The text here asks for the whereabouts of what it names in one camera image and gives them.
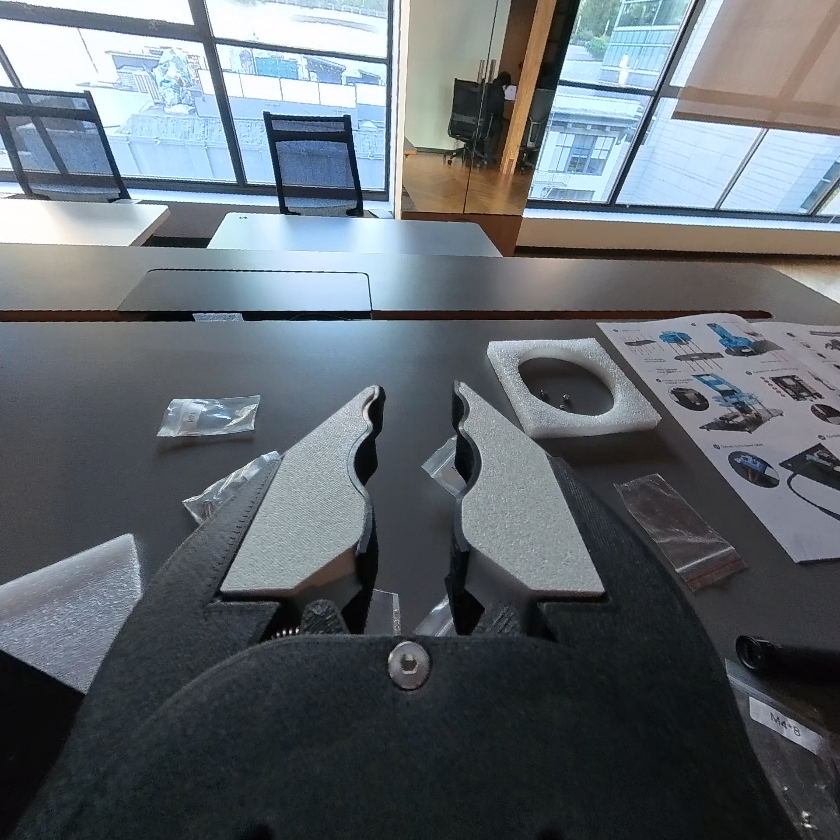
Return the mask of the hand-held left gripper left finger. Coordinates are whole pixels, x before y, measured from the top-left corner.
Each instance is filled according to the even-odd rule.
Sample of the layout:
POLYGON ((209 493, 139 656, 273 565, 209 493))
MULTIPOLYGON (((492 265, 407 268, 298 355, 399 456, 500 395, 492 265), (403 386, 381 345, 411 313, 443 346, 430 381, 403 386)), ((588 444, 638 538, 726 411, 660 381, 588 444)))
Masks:
POLYGON ((377 573, 372 501, 385 393, 370 385, 292 446, 221 585, 235 600, 350 601, 377 573))

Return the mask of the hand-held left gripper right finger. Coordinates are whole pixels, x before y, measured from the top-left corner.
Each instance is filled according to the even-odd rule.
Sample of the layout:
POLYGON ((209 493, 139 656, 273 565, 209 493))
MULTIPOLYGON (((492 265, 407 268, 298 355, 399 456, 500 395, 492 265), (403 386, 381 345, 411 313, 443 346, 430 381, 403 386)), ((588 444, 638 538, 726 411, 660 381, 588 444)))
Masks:
POLYGON ((456 621, 495 603, 528 621, 543 602, 601 602, 606 590, 550 457, 462 381, 453 389, 455 499, 446 579, 456 621))

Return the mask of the white foam square with hole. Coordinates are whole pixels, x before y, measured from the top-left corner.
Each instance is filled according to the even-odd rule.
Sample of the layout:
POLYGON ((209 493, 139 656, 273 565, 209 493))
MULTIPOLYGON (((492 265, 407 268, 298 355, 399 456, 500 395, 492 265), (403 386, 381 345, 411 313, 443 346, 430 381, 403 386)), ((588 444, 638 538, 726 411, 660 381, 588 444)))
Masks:
POLYGON ((487 357, 523 432, 533 439, 579 438, 642 432, 661 416, 595 339, 491 341, 487 357), (520 374, 527 361, 548 359, 577 364, 593 373, 612 395, 612 408, 596 415, 554 407, 530 393, 520 374))

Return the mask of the dark grey desk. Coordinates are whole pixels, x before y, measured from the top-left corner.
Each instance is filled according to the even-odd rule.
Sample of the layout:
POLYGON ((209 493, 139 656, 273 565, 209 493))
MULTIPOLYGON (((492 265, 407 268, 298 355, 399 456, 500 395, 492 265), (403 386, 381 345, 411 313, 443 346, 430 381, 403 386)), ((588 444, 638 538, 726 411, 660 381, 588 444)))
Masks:
POLYGON ((2 325, 2 579, 132 532, 154 577, 17 828, 32 838, 797 838, 722 656, 737 633, 838 648, 838 566, 787 560, 673 419, 549 445, 605 600, 550 602, 520 636, 263 640, 279 602, 217 596, 236 517, 181 499, 384 388, 378 585, 417 621, 444 592, 453 500, 421 461, 454 380, 512 411, 489 340, 591 322, 2 325), (260 395, 255 429, 156 437, 176 398, 260 395), (748 569, 692 591, 615 486, 661 475, 748 569))

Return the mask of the white desk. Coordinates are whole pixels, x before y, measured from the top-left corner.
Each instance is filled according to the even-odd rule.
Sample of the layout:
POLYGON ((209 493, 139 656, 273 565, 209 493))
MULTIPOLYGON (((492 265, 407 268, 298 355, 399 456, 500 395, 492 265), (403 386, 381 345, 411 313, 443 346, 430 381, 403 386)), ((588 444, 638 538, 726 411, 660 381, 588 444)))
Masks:
POLYGON ((143 245, 171 215, 166 205, 52 202, 3 195, 3 245, 143 245))
POLYGON ((228 213, 208 249, 500 257, 471 222, 228 213))

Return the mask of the small clear screw bag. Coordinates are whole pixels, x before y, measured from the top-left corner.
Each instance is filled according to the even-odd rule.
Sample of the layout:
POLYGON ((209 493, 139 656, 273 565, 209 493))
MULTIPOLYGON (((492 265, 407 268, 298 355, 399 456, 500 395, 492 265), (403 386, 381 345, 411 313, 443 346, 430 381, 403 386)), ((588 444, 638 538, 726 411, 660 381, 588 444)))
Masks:
POLYGON ((449 438, 424 463, 423 469, 452 496, 463 492, 466 482, 455 467, 457 437, 449 438))
POLYGON ((214 482, 201 494, 184 499, 183 507, 198 524, 202 524, 213 516, 219 508, 233 499, 242 487, 263 469, 280 460, 281 454, 277 451, 261 455, 242 468, 214 482))
POLYGON ((156 437, 208 437, 252 432, 259 402, 260 395, 173 399, 165 409, 156 437))
POLYGON ((364 625, 364 635, 400 636, 402 617, 398 594, 373 589, 364 625))

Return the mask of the clear bag with red strip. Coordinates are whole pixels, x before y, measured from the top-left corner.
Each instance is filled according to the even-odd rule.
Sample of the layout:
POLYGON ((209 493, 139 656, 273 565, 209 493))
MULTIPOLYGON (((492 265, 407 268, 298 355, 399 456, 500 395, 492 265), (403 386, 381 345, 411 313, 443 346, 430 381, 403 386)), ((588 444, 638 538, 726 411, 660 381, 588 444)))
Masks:
POLYGON ((615 486, 625 508, 693 591, 748 569, 740 554, 661 475, 615 486))

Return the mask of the white foam sheet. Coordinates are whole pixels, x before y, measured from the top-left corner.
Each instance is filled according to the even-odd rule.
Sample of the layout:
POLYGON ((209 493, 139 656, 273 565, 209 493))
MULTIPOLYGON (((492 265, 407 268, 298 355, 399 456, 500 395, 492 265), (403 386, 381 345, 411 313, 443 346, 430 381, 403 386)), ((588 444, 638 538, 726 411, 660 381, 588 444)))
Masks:
POLYGON ((143 592, 123 534, 1 587, 1 650, 85 695, 143 592))

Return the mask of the black electric screwdriver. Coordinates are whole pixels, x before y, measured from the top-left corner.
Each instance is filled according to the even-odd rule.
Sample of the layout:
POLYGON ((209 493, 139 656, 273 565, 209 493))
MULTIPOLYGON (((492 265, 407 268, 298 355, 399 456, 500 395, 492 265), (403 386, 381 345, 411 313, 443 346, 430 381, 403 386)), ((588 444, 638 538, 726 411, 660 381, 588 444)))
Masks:
POLYGON ((839 679, 836 650, 777 644, 749 635, 738 636, 734 648, 742 666, 757 675, 812 681, 839 679))

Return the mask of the black mesh office chair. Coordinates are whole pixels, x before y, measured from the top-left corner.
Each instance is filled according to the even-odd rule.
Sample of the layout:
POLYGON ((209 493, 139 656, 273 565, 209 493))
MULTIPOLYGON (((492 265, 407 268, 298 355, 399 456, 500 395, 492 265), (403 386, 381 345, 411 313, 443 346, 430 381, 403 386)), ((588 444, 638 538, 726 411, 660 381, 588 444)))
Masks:
POLYGON ((1 138, 2 167, 28 198, 130 199, 89 91, 2 87, 1 138))
POLYGON ((364 216, 349 114, 263 117, 282 214, 364 216))

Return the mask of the labelled clear screw bag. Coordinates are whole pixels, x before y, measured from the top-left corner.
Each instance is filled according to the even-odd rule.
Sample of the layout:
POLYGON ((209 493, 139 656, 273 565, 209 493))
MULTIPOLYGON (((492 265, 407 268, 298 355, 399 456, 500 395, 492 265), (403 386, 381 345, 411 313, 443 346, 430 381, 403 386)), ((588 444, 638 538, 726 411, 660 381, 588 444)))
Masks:
POLYGON ((799 838, 839 838, 838 732, 806 700, 725 660, 753 750, 799 838))

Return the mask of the large glazed window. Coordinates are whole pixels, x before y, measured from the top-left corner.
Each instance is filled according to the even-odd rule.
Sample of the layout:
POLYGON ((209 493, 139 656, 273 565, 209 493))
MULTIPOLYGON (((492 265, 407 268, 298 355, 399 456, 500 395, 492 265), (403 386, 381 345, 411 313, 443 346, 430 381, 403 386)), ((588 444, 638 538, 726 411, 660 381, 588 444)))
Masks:
POLYGON ((723 2, 573 2, 530 207, 838 218, 838 134, 674 118, 723 2))
POLYGON ((392 190, 395 2, 2 2, 2 85, 88 93, 131 186, 264 193, 263 112, 348 114, 392 190))

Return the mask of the black swivel office chair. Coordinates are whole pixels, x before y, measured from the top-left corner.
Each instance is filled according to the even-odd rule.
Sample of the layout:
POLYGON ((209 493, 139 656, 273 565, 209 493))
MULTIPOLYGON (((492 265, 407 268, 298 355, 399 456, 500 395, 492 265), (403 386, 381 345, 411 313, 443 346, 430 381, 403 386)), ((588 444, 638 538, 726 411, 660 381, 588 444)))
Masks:
POLYGON ((447 165, 455 158, 488 165, 496 159, 501 136, 505 94, 510 74, 502 71, 490 83, 456 79, 448 123, 448 136, 463 146, 444 155, 447 165))

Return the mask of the wooden pillar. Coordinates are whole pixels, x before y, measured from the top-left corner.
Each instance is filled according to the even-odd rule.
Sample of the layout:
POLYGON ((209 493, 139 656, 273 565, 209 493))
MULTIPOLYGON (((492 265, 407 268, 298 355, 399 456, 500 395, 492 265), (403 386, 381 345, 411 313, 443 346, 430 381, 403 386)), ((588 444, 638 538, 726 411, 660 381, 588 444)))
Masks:
POLYGON ((556 6, 556 1, 538 1, 535 6, 526 53, 522 62, 518 93, 514 101, 505 147, 500 156, 500 173, 503 175, 511 175, 518 167, 522 139, 527 128, 556 6))

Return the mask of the beige roller blind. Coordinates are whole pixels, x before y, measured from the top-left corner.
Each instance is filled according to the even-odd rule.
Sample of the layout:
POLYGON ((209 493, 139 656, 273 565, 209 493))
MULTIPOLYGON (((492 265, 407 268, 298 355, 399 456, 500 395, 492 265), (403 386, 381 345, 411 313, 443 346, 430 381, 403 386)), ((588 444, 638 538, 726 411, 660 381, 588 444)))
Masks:
POLYGON ((673 116, 837 135, 839 2, 723 2, 673 116))

